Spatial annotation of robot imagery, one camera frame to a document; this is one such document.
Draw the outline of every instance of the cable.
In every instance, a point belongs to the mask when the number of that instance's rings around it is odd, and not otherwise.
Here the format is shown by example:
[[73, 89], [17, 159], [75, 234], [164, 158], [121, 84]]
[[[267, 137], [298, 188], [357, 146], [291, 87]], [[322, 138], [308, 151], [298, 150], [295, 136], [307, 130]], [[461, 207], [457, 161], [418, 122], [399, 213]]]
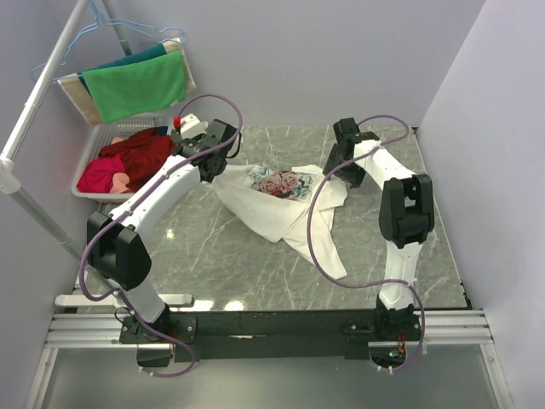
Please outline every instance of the cable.
[[243, 126], [243, 120], [242, 120], [242, 113], [240, 112], [240, 110], [238, 109], [238, 107], [229, 99], [227, 99], [225, 96], [221, 96], [221, 95], [218, 95], [218, 94], [203, 94], [203, 95], [198, 95], [198, 96], [195, 96], [193, 97], [191, 100], [189, 100], [188, 102], [186, 102], [183, 107], [181, 108], [180, 110], [180, 114], [179, 116], [181, 116], [181, 114], [187, 109], [187, 107], [189, 107], [194, 101], [196, 100], [200, 100], [201, 98], [204, 98], [204, 97], [212, 97], [212, 98], [217, 98], [219, 100], [222, 100], [224, 102], [226, 102], [227, 104], [229, 104], [234, 110], [235, 112], [237, 113], [237, 117], [238, 117], [238, 127], [237, 127], [237, 131], [233, 134], [233, 136], [231, 136], [228, 140], [226, 140], [225, 142], [222, 142], [221, 144], [215, 146], [215, 147], [212, 147], [210, 149], [206, 149], [204, 151], [201, 151], [193, 156], [191, 156], [190, 158], [187, 158], [185, 160], [182, 160], [180, 163], [174, 165], [172, 168], [170, 168], [169, 170], [167, 170], [165, 173], [166, 173], [166, 176], [163, 175], [161, 177], [159, 177], [150, 187], [148, 187], [146, 189], [146, 191], [130, 206], [129, 209], [127, 209], [125, 212], [123, 212], [121, 215], [119, 215], [117, 218], [113, 219], [111, 222], [109, 222], [108, 224], [106, 224], [90, 241], [89, 243], [85, 246], [85, 249], [83, 250], [83, 255], [82, 255], [82, 258], [79, 262], [79, 269], [77, 271], [77, 276], [79, 278], [79, 282], [80, 282], [80, 287], [81, 287], [81, 291], [82, 293], [91, 301], [101, 301], [101, 300], [104, 300], [105, 298], [109, 297], [111, 294], [114, 294], [114, 295], [119, 295], [121, 297], [121, 299], [123, 300], [123, 302], [125, 303], [125, 305], [129, 308], [129, 311], [131, 314], [134, 315], [134, 317], [138, 320], [138, 322], [140, 323], [140, 325], [148, 330], [151, 334], [157, 336], [157, 337], [161, 337], [162, 339], [166, 340], [166, 341], [169, 341], [169, 343], [175, 343], [176, 345], [184, 348], [190, 355], [191, 355], [191, 363], [185, 368], [183, 369], [182, 371], [179, 371], [179, 372], [174, 372], [174, 373], [156, 373], [156, 372], [152, 372], [146, 368], [143, 368], [143, 371], [146, 372], [146, 373], [149, 373], [150, 375], [154, 376], [154, 377], [178, 377], [180, 375], [183, 375], [184, 373], [187, 373], [189, 372], [193, 366], [195, 365], [195, 362], [197, 362], [197, 356], [195, 354], [195, 352], [192, 350], [191, 347], [189, 347], [189, 345], [187, 345], [186, 343], [183, 343], [182, 341], [178, 340], [178, 339], [175, 339], [169, 335], [166, 335], [166, 334], [163, 334], [162, 332], [159, 332], [153, 328], [151, 328], [149, 326], [149, 324], [147, 324], [139, 315], [138, 313], [135, 312], [135, 308], [132, 306], [132, 304], [130, 303], [129, 299], [127, 298], [127, 296], [123, 293], [123, 291], [121, 291], [121, 289], [119, 288], [112, 288], [110, 289], [109, 291], [107, 291], [106, 293], [100, 295], [100, 296], [94, 296], [92, 295], [90, 292], [89, 292], [89, 289], [87, 288], [87, 285], [85, 283], [85, 276], [84, 276], [84, 273], [85, 273], [85, 266], [87, 264], [87, 260], [89, 259], [89, 256], [91, 254], [91, 250], [95, 247], [96, 243], [98, 243], [98, 241], [100, 240], [100, 238], [102, 236], [104, 236], [104, 234], [106, 234], [108, 231], [110, 231], [110, 229], [112, 229], [116, 224], [122, 222], [124, 219], [127, 218], [127, 216], [129, 216], [129, 214], [134, 211], [136, 208], [138, 208], [139, 205], [142, 204], [142, 202], [144, 200], [146, 200], [150, 194], [152, 194], [155, 189], [158, 188], [158, 186], [164, 181], [166, 180], [166, 178], [170, 175], [172, 175], [174, 172], [176, 172], [179, 168], [187, 165], [187, 164], [190, 164], [193, 160], [195, 159], [198, 159], [198, 158], [202, 158], [203, 156], [206, 156], [210, 153], [214, 153], [216, 151], [219, 151], [220, 149], [222, 149], [223, 147], [226, 147], [232, 143], [235, 142], [237, 136], [240, 134], [240, 130], [242, 129], [242, 126]]
[[[386, 145], [389, 145], [391, 143], [394, 143], [394, 142], [398, 142], [398, 141], [402, 141], [403, 139], [405, 139], [407, 136], [409, 136], [410, 134], [410, 127], [409, 125], [403, 121], [402, 119], [400, 118], [397, 118], [397, 117], [394, 117], [393, 115], [375, 115], [375, 116], [372, 116], [372, 117], [368, 117], [366, 119], [363, 119], [361, 121], [359, 121], [358, 123], [358, 126], [360, 126], [361, 124], [363, 124], [364, 122], [368, 122], [368, 121], [371, 121], [371, 119], [377, 119], [377, 118], [390, 118], [390, 119], [394, 119], [395, 121], [399, 122], [400, 124], [402, 124], [404, 126], [404, 130], [405, 132], [397, 137], [397, 138], [393, 138], [393, 139], [390, 139], [388, 141], [384, 141], [380, 144], [378, 144], [376, 147], [372, 148], [370, 151], [368, 151], [367, 153], [361, 155], [361, 156], [358, 156], [357, 158], [352, 158], [350, 160], [347, 160], [346, 162], [343, 162], [342, 164], [339, 164], [337, 165], [335, 168], [333, 168], [326, 176], [325, 178], [320, 182], [320, 184], [318, 185], [318, 188], [316, 189], [316, 193], [314, 194], [314, 197], [311, 201], [311, 204], [310, 204], [310, 208], [308, 209], [308, 218], [307, 218], [307, 243], [308, 243], [308, 249], [310, 251], [310, 256], [311, 258], [313, 259], [313, 262], [314, 262], [314, 265], [316, 266], [316, 268], [318, 269], [318, 271], [328, 280], [330, 281], [331, 283], [335, 284], [335, 285], [339, 285], [340, 287], [344, 287], [344, 288], [351, 288], [351, 289], [359, 289], [359, 288], [369, 288], [369, 287], [374, 287], [374, 286], [377, 286], [377, 285], [383, 285], [383, 284], [402, 284], [402, 285], [405, 285], [409, 288], [410, 292], [412, 292], [414, 298], [416, 299], [416, 302], [418, 303], [418, 307], [420, 308], [421, 312], [422, 312], [422, 325], [421, 325], [421, 329], [422, 329], [422, 334], [420, 335], [420, 340], [418, 341], [418, 346], [416, 347], [416, 350], [415, 352], [413, 352], [413, 354], [411, 354], [411, 356], [409, 357], [408, 360], [405, 361], [405, 363], [401, 366], [398, 366], [396, 368], [393, 368], [392, 370], [393, 371], [398, 371], [398, 370], [401, 370], [405, 367], [407, 367], [411, 362], [413, 362], [415, 359], [416, 359], [416, 356], [419, 355], [419, 353], [422, 351], [422, 346], [424, 344], [424, 336], [425, 336], [425, 328], [426, 328], [426, 316], [425, 316], [425, 312], [424, 312], [424, 304], [422, 302], [422, 299], [418, 296], [418, 294], [416, 293], [416, 290], [415, 288], [412, 286], [411, 283], [403, 280], [403, 279], [380, 279], [378, 281], [372, 281], [370, 283], [364, 283], [364, 284], [359, 284], [359, 283], [355, 283], [355, 284], [350, 284], [350, 283], [344, 283], [338, 279], [334, 279], [333, 277], [331, 277], [329, 274], [327, 274], [324, 270], [324, 268], [322, 268], [322, 266], [320, 265], [319, 261], [318, 261], [318, 258], [316, 257], [316, 253], [314, 252], [314, 248], [313, 248], [313, 238], [312, 238], [312, 229], [311, 229], [311, 226], [312, 226], [312, 219], [313, 219], [313, 212], [314, 212], [314, 207], [316, 206], [316, 203], [318, 201], [318, 196], [320, 195], [320, 192], [322, 192], [322, 189], [324, 188], [324, 185], [325, 183], [336, 173], [338, 172], [339, 170], [349, 166], [350, 164], [353, 164], [354, 162], [357, 162], [363, 158], [367, 158], [368, 156], [372, 155], [373, 153], [375, 153], [376, 151], [378, 151], [381, 147], [385, 147]], [[382, 368], [381, 369], [382, 371], [385, 371], [385, 372], [390, 372], [390, 369], [388, 368]]]
[[130, 309], [128, 309], [127, 307], [117, 307], [116, 309], [113, 310], [113, 316], [115, 317], [115, 319], [120, 322], [121, 324], [123, 324], [123, 320], [121, 320], [119, 317], [118, 317], [118, 311], [120, 309], [124, 309], [127, 311], [128, 314], [130, 314]]

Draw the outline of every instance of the floral print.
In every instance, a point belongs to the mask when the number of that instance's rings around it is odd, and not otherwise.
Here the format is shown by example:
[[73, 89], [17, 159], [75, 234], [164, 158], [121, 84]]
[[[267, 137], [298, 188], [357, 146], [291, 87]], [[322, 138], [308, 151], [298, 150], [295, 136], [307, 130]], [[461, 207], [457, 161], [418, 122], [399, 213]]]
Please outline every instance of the floral print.
[[280, 199], [308, 201], [312, 185], [316, 179], [308, 173], [295, 173], [271, 170], [257, 166], [248, 176], [252, 179], [252, 189], [270, 194]]

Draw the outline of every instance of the teal towel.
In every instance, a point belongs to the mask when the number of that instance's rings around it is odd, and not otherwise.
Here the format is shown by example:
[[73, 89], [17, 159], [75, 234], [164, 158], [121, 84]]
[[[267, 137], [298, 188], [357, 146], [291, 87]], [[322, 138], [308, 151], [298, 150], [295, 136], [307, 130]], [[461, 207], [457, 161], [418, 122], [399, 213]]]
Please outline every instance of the teal towel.
[[111, 66], [127, 66], [128, 64], [134, 64], [136, 62], [151, 60], [152, 58], [157, 58], [165, 54], [167, 54], [167, 52], [164, 49], [164, 46], [162, 44], [157, 44], [156, 46], [151, 47], [150, 49], [145, 49], [144, 51], [141, 51], [140, 53], [127, 55], [118, 60], [110, 61], [110, 62], [107, 62], [106, 64], [100, 64], [99, 66], [96, 66], [95, 68], [91, 68], [90, 70], [85, 70], [85, 71], [100, 70], [101, 68], [110, 68]]
[[186, 96], [181, 52], [82, 73], [105, 124], [168, 108]]

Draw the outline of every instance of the laundry basket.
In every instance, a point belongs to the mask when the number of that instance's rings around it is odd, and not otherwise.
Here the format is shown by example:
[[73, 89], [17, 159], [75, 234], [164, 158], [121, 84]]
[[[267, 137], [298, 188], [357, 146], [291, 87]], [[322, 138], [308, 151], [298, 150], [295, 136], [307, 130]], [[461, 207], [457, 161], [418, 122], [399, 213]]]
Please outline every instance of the laundry basket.
[[170, 125], [172, 125], [172, 118], [161, 117], [156, 113], [142, 113], [131, 118], [117, 121], [115, 124], [95, 126], [91, 132], [87, 146], [83, 151], [83, 156], [77, 165], [76, 175], [72, 181], [72, 193], [79, 198], [93, 199], [101, 203], [122, 203], [130, 198], [133, 193], [112, 194], [80, 192], [77, 189], [77, 183], [79, 182], [85, 167], [91, 160], [98, 158], [100, 150], [106, 145], [110, 145], [113, 138], [120, 137], [127, 139], [140, 130]]

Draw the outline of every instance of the marble floor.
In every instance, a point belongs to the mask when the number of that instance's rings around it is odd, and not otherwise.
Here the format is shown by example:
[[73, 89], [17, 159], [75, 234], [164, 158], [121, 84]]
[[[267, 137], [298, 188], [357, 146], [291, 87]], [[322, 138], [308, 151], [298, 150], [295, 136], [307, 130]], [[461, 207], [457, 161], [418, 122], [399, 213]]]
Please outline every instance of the marble floor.
[[[373, 129], [382, 139], [401, 129]], [[281, 170], [324, 166], [335, 141], [327, 126], [247, 126], [241, 152], [231, 164], [261, 164]], [[425, 171], [416, 138], [388, 147], [416, 173]], [[381, 190], [366, 176], [336, 210], [333, 240], [348, 272], [347, 282], [382, 279], [386, 246], [378, 227]], [[283, 241], [270, 243], [251, 232], [222, 205], [210, 187], [181, 198], [157, 225], [148, 248], [152, 281], [159, 293], [191, 293], [213, 310], [374, 308], [378, 287], [348, 290], [332, 285]], [[436, 211], [418, 264], [416, 289], [428, 308], [464, 308], [456, 265]]]

